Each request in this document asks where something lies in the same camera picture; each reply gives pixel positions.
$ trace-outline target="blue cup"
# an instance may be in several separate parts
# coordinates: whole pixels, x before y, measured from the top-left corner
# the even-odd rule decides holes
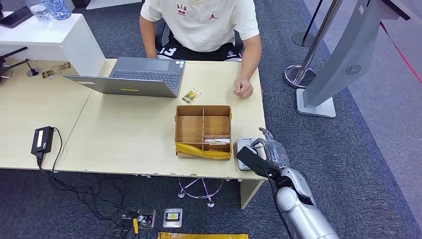
[[[42,0],[42,3],[56,20],[65,20],[71,16],[65,0]]]

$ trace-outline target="stanchion post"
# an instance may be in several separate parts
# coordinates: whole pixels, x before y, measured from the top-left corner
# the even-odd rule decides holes
[[[314,15],[312,16],[311,22],[308,25],[308,28],[306,29],[306,32],[296,32],[292,35],[292,41],[301,47],[310,47],[312,46],[312,43],[315,41],[315,37],[309,34],[309,31],[311,30],[312,24],[315,21],[315,17],[318,14],[319,8],[321,7],[323,0],[319,0],[318,6],[315,9]]]
[[[306,88],[315,79],[317,74],[309,68],[312,59],[315,55],[315,52],[318,49],[319,44],[324,39],[326,32],[328,31],[329,26],[332,23],[338,9],[340,8],[343,0],[333,0],[330,8],[328,9],[327,14],[325,15],[324,20],[322,21],[321,27],[315,37],[311,48],[309,49],[308,54],[305,57],[302,65],[292,65],[287,67],[284,71],[284,80],[289,83],[289,85],[295,88]]]

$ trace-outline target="laptop touchpad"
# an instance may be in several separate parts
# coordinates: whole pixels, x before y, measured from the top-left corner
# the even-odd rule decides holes
[[[170,61],[146,61],[146,71],[167,71]]]

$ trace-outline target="yellow plastic bag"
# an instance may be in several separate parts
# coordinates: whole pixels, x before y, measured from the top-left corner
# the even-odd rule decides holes
[[[201,234],[159,233],[157,239],[248,239],[248,234],[201,235]]]
[[[220,151],[202,151],[196,147],[184,143],[176,143],[176,151],[204,158],[225,159],[231,158],[231,153]]]

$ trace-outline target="small card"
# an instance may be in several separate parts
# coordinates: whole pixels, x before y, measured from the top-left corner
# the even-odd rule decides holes
[[[42,73],[42,78],[43,79],[51,79],[53,77],[55,77],[57,75],[57,72],[53,71],[53,70],[48,70],[48,71],[44,71]]]
[[[70,62],[66,62],[61,65],[53,66],[53,71],[61,73],[62,71],[69,69],[70,67]]]
[[[53,66],[51,70],[44,71],[41,73],[43,79],[51,79],[56,75],[62,73],[62,71],[71,68],[70,62],[66,62],[60,65]]]
[[[185,96],[182,97],[182,100],[189,105],[193,103],[196,98],[198,98],[202,93],[200,91],[195,90],[195,88],[192,88],[189,92],[185,94]]]

